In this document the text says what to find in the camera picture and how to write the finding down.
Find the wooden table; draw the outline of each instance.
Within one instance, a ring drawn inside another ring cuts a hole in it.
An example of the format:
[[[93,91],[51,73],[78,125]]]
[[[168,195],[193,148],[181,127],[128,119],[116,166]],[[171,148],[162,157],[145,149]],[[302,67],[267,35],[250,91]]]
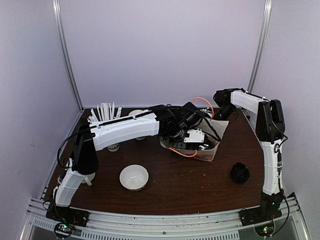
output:
[[[124,109],[127,115],[132,109]],[[263,151],[240,110],[229,124],[213,162],[184,158],[160,146],[156,137],[122,142],[120,149],[97,152],[99,170],[92,186],[82,184],[71,206],[76,208],[137,215],[177,215],[211,213],[260,204],[264,183]],[[85,110],[83,117],[90,114]],[[64,156],[71,152],[68,144]],[[250,170],[245,184],[230,177],[233,165],[242,162]],[[122,169],[131,164],[144,166],[149,181],[144,190],[130,192],[119,181]],[[63,170],[57,167],[45,199],[57,185]]]

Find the white bowl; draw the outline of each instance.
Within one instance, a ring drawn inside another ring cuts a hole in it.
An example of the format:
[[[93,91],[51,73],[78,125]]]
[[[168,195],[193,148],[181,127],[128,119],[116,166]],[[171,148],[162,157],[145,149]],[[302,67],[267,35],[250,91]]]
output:
[[[131,111],[131,112],[128,114],[128,116],[138,115],[138,114],[140,114],[140,113],[142,113],[142,112],[143,112],[143,110],[141,110],[141,109],[136,109],[136,110]]]
[[[148,182],[148,171],[141,165],[130,165],[120,173],[120,183],[129,191],[142,190]]]

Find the metal frame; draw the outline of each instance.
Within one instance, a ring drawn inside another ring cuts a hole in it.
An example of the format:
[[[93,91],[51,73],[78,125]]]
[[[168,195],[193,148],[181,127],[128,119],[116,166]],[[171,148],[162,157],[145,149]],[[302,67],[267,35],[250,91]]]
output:
[[[79,91],[75,81],[75,76],[71,67],[71,61],[70,61],[69,52],[67,48],[67,41],[65,37],[64,25],[63,25],[62,16],[61,16],[61,10],[60,10],[60,0],[52,0],[52,4],[53,4],[54,17],[55,17],[56,25],[59,32],[59,38],[60,38],[60,43],[61,43],[61,48],[63,53],[65,69],[69,78],[69,82],[72,88],[74,98],[76,100],[76,104],[79,108],[79,111],[82,111],[84,108],[80,99]]]
[[[56,222],[46,218],[46,210],[42,207],[42,203],[42,200],[34,198],[31,200],[27,209],[28,218],[20,240],[29,239],[33,226],[52,231]],[[309,240],[310,237],[297,199],[288,198],[288,204],[299,239]],[[288,209],[284,202],[281,203],[280,209],[282,217],[277,220],[287,217]],[[185,215],[129,215],[89,210],[87,227],[77,227],[78,232],[74,233],[74,237],[86,240],[113,238],[118,240],[208,240],[214,236],[237,235],[240,230],[254,227],[253,225],[242,226],[239,211],[240,209]]]
[[[270,18],[271,18],[272,2],[273,2],[273,0],[265,0],[265,3],[264,3],[264,12],[263,12],[263,17],[262,17],[258,48],[256,50],[253,69],[252,69],[252,73],[251,73],[251,77],[250,77],[250,82],[248,85],[248,92],[249,93],[252,93],[252,91],[254,89],[254,86],[255,86],[255,83],[257,80],[257,76],[258,76],[258,72],[259,72],[259,67],[261,64],[262,56],[263,56],[263,50],[266,45],[266,40],[267,40],[269,25],[270,25]]]

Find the cardboard box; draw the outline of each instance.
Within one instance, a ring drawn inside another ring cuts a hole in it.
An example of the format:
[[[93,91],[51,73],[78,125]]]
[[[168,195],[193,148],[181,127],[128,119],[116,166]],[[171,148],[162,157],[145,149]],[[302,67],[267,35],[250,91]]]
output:
[[[218,121],[218,120],[210,120],[208,119],[211,126],[216,130],[216,132],[219,134],[221,140],[223,138],[223,135],[225,133],[225,130],[227,129],[227,126],[229,124],[229,121]],[[210,127],[207,125],[205,121],[202,121],[202,123],[197,127],[198,129],[201,129],[204,132],[210,133],[212,135],[215,135]],[[208,149],[208,150],[202,150],[202,151],[197,151],[197,155],[193,157],[194,159],[205,161],[205,162],[212,162],[216,152],[218,150],[220,142],[213,139],[211,136],[207,135],[209,141],[212,143],[214,148]],[[168,149],[168,143],[169,141],[160,141],[160,144],[162,147]],[[195,153],[194,150],[184,150],[184,149],[176,149],[180,153],[184,155],[193,155]]]

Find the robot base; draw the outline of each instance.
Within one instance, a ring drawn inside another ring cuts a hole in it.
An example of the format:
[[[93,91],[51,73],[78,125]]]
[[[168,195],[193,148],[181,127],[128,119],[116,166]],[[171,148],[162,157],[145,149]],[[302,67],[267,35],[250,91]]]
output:
[[[61,222],[63,219],[69,224],[73,224],[79,227],[86,227],[89,219],[89,212],[79,209],[73,209],[69,207],[51,207],[50,204],[49,209],[47,211],[45,217],[47,219],[52,219],[54,221]]]
[[[271,221],[282,216],[281,210],[274,209],[270,214],[262,216],[262,209],[260,206],[250,209],[244,209],[239,212],[242,226],[259,224],[265,221]]]

